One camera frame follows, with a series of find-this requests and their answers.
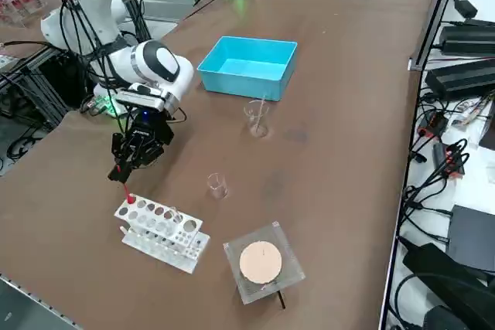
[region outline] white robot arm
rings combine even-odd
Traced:
[[[118,103],[137,108],[131,127],[128,116],[125,130],[112,138],[116,165],[108,178],[125,182],[133,169],[155,161],[163,145],[170,144],[173,132],[167,121],[191,88],[194,69],[159,41],[128,45],[115,21],[121,6],[120,0],[65,0],[41,27],[52,44],[92,60],[105,83],[109,77],[120,83]]]
[[[101,74],[103,67],[107,76],[128,84],[125,90],[119,91],[117,102],[131,107],[167,110],[173,115],[190,89],[193,66],[155,40],[128,46],[117,27],[115,12],[112,14],[112,9],[122,9],[123,4],[119,3],[120,0],[77,0],[76,9],[65,10],[62,22],[60,9],[46,17],[41,26],[43,34],[53,45],[67,49],[65,36],[69,47],[83,55],[93,53],[95,45],[103,46],[97,55],[100,61],[91,64],[97,73]],[[86,29],[94,30],[97,37],[88,37],[81,31],[77,33],[83,29],[81,23]],[[77,36],[81,51],[78,50]]]

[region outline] brown table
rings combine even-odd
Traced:
[[[216,0],[166,37],[195,65],[223,35],[289,39],[299,57],[268,138],[243,97],[207,93],[132,192],[204,221],[193,275],[121,243],[114,122],[70,113],[0,181],[0,270],[89,329],[377,328],[417,76],[406,70],[429,0]],[[207,195],[222,172],[230,193]],[[222,243],[280,222],[307,278],[242,305]]]

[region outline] blue plastic box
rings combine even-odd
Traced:
[[[296,42],[222,36],[198,71],[206,90],[281,100],[296,48]]]

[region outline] cork disc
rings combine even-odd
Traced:
[[[242,250],[239,266],[249,281],[267,284],[280,274],[282,255],[274,244],[257,241]]]

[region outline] test tube rack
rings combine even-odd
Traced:
[[[122,242],[155,259],[191,274],[210,237],[200,232],[203,221],[176,208],[136,196],[125,200],[115,216],[129,224],[121,227]]]

